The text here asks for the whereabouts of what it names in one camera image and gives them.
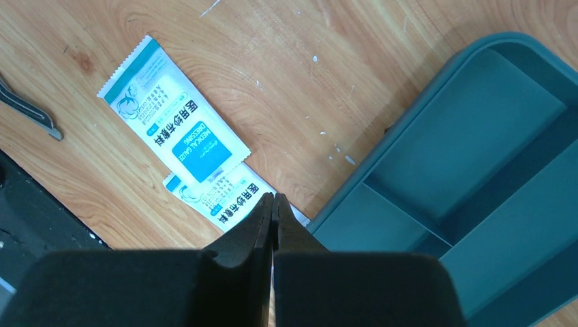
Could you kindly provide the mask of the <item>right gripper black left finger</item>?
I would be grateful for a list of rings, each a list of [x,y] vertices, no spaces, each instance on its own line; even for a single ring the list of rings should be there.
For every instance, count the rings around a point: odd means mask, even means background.
[[[203,249],[61,251],[35,263],[2,326],[266,326],[273,195]]]

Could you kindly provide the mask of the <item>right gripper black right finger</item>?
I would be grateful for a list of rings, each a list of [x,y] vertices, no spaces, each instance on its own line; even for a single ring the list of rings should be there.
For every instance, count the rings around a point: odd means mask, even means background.
[[[335,252],[273,201],[273,288],[278,326],[465,326],[441,263],[407,252]]]

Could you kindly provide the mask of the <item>teal white sachet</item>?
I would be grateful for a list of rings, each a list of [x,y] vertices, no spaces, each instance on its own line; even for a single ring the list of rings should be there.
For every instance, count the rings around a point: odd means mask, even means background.
[[[251,153],[159,43],[146,35],[100,89],[169,170],[206,188]]]
[[[197,213],[227,232],[248,216],[264,193],[276,193],[246,163],[211,182],[204,191],[194,191],[176,174],[170,173],[164,187]]]

